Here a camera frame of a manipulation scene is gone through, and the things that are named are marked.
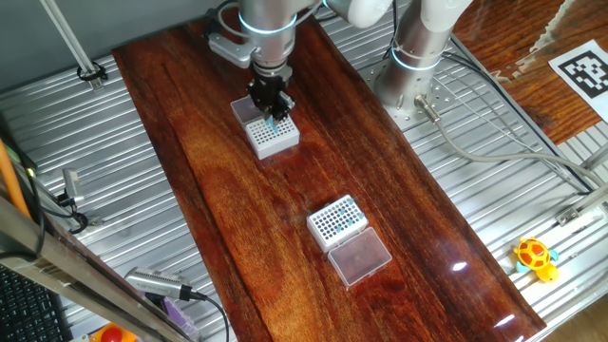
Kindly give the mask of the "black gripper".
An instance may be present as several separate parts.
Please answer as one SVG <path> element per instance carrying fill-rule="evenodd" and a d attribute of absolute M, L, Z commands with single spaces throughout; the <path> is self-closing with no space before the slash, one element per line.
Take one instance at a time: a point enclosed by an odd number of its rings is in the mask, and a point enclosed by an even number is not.
<path fill-rule="evenodd" d="M 271 119 L 273 123 L 279 123 L 282 118 L 290 114 L 295 107 L 295 100 L 285 92 L 289 86 L 290 79 L 282 77 L 254 78 L 248 85 L 247 90 L 256 105 L 266 105 L 264 118 Z"/>

